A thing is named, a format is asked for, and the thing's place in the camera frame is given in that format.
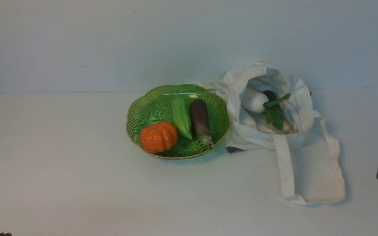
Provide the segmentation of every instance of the green vegetable leaf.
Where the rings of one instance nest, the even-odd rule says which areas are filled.
[[[265,107],[266,112],[266,122],[268,124],[272,124],[273,127],[275,127],[278,130],[282,130],[282,127],[284,125],[284,114],[279,110],[278,107],[271,107],[267,108]]]
[[[282,130],[282,127],[284,126],[283,121],[274,120],[272,122],[273,127],[277,128],[278,130]]]
[[[270,102],[267,102],[267,103],[264,103],[263,105],[266,107],[266,108],[271,108],[271,107],[274,107],[274,106],[277,106],[278,103],[281,103],[287,99],[289,99],[291,97],[291,94],[290,93],[287,93],[285,94],[282,98],[279,98],[277,100],[273,100],[273,101],[270,101]]]
[[[266,119],[266,122],[268,123],[268,124],[271,124],[272,123],[272,116],[270,115],[270,114],[266,114],[266,116],[265,116],[265,119]]]

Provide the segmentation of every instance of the white radish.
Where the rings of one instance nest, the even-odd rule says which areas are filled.
[[[263,113],[265,111],[264,103],[269,102],[267,96],[258,90],[246,88],[241,99],[242,107],[253,113]]]

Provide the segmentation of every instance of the eggplant stem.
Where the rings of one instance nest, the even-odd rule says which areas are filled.
[[[199,136],[199,139],[201,140],[201,143],[204,144],[205,146],[208,146],[210,148],[213,148],[215,146],[213,142],[213,138],[209,134],[203,134]]]

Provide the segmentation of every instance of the toy vegetable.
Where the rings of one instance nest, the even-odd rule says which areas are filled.
[[[170,150],[177,143],[177,130],[170,122],[153,124],[141,131],[141,143],[152,154]]]

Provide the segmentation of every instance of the bitter melon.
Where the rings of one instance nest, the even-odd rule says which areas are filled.
[[[173,99],[171,110],[173,113],[173,124],[177,132],[185,138],[192,139],[192,122],[188,100],[183,96]]]

